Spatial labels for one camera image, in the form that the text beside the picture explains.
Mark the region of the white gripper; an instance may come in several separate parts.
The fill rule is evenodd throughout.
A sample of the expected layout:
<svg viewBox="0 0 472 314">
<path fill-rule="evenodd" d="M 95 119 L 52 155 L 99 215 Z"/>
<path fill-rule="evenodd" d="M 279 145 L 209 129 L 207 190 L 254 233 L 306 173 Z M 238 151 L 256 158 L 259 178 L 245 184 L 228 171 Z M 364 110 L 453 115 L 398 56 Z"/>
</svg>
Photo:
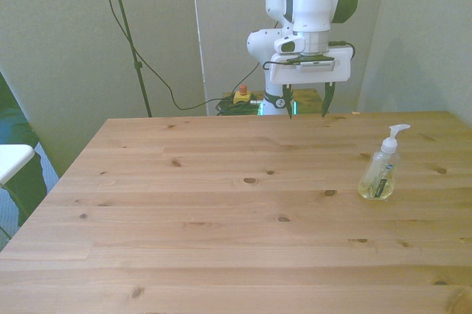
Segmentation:
<svg viewBox="0 0 472 314">
<path fill-rule="evenodd" d="M 335 83 L 347 81 L 350 72 L 350 46 L 329 48 L 322 56 L 316 57 L 274 54 L 268 62 L 268 78 L 273 84 L 325 83 L 322 117 L 327 114 L 333 100 Z M 292 118 L 292 85 L 283 85 L 282 93 L 286 110 Z"/>
</svg>

